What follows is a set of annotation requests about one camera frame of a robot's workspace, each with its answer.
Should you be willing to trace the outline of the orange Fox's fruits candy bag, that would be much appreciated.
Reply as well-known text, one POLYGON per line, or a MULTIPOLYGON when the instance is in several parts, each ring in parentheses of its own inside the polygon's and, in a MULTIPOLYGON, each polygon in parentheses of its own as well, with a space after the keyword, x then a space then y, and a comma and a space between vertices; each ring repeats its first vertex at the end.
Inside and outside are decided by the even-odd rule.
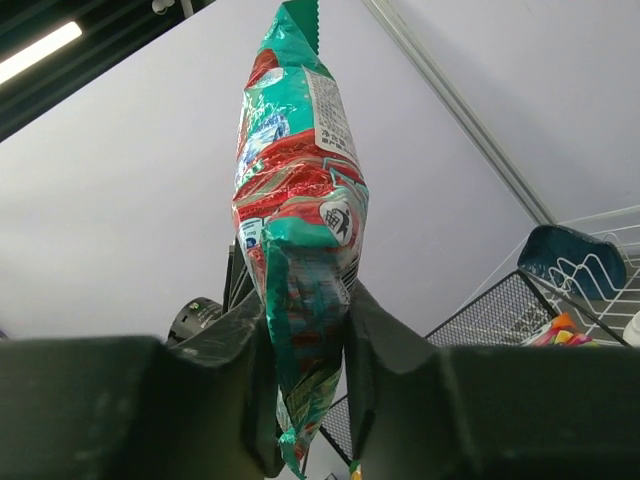
POLYGON ((525 346, 596 346, 588 335, 580 332, 569 313, 565 312, 538 328, 523 344, 525 346))

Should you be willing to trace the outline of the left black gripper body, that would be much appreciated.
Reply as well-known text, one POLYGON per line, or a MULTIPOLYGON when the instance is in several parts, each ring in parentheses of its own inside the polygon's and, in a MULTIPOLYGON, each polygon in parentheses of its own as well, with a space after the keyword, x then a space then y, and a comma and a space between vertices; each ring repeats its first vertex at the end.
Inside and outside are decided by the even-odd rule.
POLYGON ((250 275, 238 244, 229 247, 222 312, 237 307, 250 293, 250 275))

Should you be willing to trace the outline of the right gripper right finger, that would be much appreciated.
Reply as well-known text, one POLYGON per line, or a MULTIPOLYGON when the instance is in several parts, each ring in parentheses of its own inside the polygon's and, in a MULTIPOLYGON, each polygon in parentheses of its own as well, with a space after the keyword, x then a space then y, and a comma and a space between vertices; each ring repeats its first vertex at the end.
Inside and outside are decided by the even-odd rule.
POLYGON ((345 326, 367 479, 635 479, 639 352, 438 348, 358 286, 345 326))

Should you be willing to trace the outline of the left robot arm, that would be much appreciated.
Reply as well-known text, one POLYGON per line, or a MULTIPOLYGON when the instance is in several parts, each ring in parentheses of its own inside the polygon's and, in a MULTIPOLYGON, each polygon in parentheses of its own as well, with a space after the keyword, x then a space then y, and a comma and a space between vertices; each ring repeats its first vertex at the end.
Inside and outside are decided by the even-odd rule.
POLYGON ((254 289, 239 241, 229 247, 222 302, 199 297, 176 315, 166 343, 174 346, 192 338, 237 307, 254 289))

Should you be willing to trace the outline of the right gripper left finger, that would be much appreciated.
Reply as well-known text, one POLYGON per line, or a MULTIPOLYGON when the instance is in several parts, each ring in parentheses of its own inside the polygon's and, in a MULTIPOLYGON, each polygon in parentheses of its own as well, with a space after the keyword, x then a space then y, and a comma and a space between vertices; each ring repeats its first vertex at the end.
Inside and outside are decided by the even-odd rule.
POLYGON ((175 346, 153 337, 1 344, 5 479, 265 479, 274 355, 256 293, 175 346))

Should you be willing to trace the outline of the green Fox's candy bag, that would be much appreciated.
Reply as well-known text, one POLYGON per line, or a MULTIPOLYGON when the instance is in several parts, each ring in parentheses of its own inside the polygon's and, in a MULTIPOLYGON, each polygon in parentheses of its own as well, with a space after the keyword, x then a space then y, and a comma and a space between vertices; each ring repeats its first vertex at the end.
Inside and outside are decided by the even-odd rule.
POLYGON ((349 479, 350 480, 361 480, 362 479, 362 471, 361 471, 361 462, 359 460, 354 460, 349 466, 349 479))

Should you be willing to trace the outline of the teal Fox's candy bag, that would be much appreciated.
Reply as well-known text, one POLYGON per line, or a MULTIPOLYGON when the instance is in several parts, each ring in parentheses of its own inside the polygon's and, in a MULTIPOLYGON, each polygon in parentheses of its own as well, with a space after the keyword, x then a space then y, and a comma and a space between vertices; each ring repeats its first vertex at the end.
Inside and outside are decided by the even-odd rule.
POLYGON ((233 222, 275 354, 278 445, 294 473, 334 399, 369 190, 319 7, 283 2, 244 87, 233 222))

